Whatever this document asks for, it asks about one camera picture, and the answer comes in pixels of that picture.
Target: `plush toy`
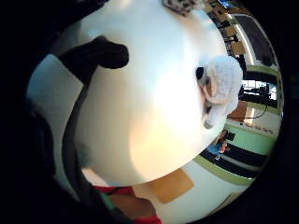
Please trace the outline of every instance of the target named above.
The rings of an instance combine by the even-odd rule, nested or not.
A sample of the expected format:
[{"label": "plush toy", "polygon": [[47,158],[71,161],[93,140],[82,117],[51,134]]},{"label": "plush toy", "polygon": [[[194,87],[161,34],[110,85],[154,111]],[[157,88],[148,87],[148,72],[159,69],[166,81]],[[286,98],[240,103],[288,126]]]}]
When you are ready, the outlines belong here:
[{"label": "plush toy", "polygon": [[205,8],[207,0],[162,0],[163,5],[186,17],[193,9]]},{"label": "plush toy", "polygon": [[205,67],[198,67],[196,76],[206,96],[205,127],[210,129],[236,109],[243,71],[235,58],[216,56]]}]

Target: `person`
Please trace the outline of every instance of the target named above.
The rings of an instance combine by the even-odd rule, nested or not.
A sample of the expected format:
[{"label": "person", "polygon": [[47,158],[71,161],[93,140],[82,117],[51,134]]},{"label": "person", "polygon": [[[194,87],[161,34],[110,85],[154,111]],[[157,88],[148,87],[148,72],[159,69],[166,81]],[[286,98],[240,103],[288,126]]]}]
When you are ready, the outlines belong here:
[{"label": "person", "polygon": [[215,160],[218,161],[225,151],[230,150],[226,142],[227,130],[223,130],[221,134],[216,138],[217,142],[210,144],[206,149],[208,152],[216,155]]},{"label": "person", "polygon": [[[58,59],[83,83],[83,91],[86,91],[97,66],[100,65],[110,69],[122,68],[129,63],[129,51],[124,45],[113,43],[107,40],[105,36],[100,35],[86,44],[74,47],[59,55]],[[78,100],[78,103],[74,106],[75,108],[73,108],[77,113],[80,110],[82,99]],[[86,165],[84,160],[88,152],[83,152],[82,148],[77,148],[77,152],[80,166],[84,168]],[[131,187],[94,187],[108,195],[112,203],[132,219],[135,224],[162,223],[157,217],[152,203],[147,199],[136,197]]]}]

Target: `green stripe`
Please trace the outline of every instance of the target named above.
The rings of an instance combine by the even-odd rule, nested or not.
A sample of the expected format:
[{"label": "green stripe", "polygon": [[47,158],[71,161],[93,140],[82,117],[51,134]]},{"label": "green stripe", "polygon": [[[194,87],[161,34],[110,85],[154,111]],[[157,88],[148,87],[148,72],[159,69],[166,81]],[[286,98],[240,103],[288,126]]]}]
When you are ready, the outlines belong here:
[{"label": "green stripe", "polygon": [[[265,105],[260,105],[260,104],[256,104],[256,103],[253,103],[253,102],[248,102],[248,107],[264,111]],[[269,112],[271,114],[276,114],[276,115],[280,114],[279,109],[274,108],[272,106],[268,106],[266,112]]]},{"label": "green stripe", "polygon": [[239,22],[237,21],[237,19],[235,19],[235,18],[232,18],[232,19],[229,19],[229,20],[227,20],[231,25],[237,25],[237,24],[239,24]]},{"label": "green stripe", "polygon": [[213,175],[216,175],[217,177],[221,178],[222,180],[225,180],[229,183],[235,184],[235,185],[241,185],[241,186],[249,186],[254,179],[252,178],[245,178],[240,175],[235,175],[231,172],[228,172],[219,166],[213,164],[212,162],[206,160],[204,157],[198,155],[193,159],[197,164],[208,170]]},{"label": "green stripe", "polygon": [[258,65],[247,65],[247,70],[250,72],[266,73],[269,75],[279,77],[279,72],[269,67],[263,67]]},{"label": "green stripe", "polygon": [[100,193],[100,195],[107,209],[110,210],[115,208],[113,202],[109,199],[109,197],[105,193]]},{"label": "green stripe", "polygon": [[234,141],[228,140],[228,143],[261,155],[269,155],[277,141],[276,138],[271,136],[236,128],[228,123],[225,123],[224,129],[230,133],[235,133]]},{"label": "green stripe", "polygon": [[258,134],[258,135],[261,135],[261,136],[264,136],[264,137],[267,137],[267,138],[272,138],[272,139],[275,139],[277,140],[278,138],[276,136],[273,136],[273,135],[269,135],[267,133],[263,133],[263,132],[260,132],[260,133],[257,133],[257,130],[255,128],[250,128],[250,127],[247,127],[247,126],[240,126],[239,123],[228,123],[226,122],[225,125],[227,126],[230,126],[230,127],[233,127],[233,128],[236,128],[238,129],[240,132],[245,132],[245,133],[254,133],[254,134]]},{"label": "green stripe", "polygon": [[281,85],[280,85],[280,79],[279,79],[279,77],[278,77],[278,85],[277,85],[277,100],[278,100],[278,108],[279,108],[279,111],[280,111],[280,113],[279,114],[281,114],[281,112],[282,112],[282,110],[283,110],[283,108],[282,108],[282,101],[283,101],[283,99],[282,99],[282,87],[281,87]]}]

